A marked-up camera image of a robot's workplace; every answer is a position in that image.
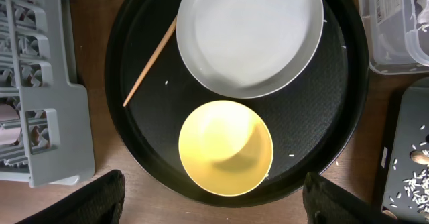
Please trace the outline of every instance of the transparent plastic container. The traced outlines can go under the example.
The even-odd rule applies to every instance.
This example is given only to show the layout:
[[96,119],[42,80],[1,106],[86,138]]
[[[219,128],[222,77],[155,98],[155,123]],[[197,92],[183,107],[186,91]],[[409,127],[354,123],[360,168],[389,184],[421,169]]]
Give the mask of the transparent plastic container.
[[417,0],[359,0],[359,10],[374,72],[429,72],[429,32],[417,25]]

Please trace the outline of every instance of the brown wooden surface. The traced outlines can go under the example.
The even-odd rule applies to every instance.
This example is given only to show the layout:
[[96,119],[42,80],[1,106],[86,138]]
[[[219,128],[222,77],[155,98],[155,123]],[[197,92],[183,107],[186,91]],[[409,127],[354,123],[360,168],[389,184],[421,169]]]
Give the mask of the brown wooden surface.
[[[105,49],[123,0],[72,0],[72,18],[78,73],[89,94],[90,118],[97,172],[94,178],[120,169],[126,177],[122,223],[307,223],[302,191],[271,204],[243,209],[201,205],[166,189],[146,174],[128,153],[107,109],[104,90]],[[339,165],[324,176],[366,202],[371,201],[388,99],[398,87],[425,75],[379,76],[371,73],[369,96],[359,127]],[[0,182],[0,223],[14,223],[66,197],[78,186]]]

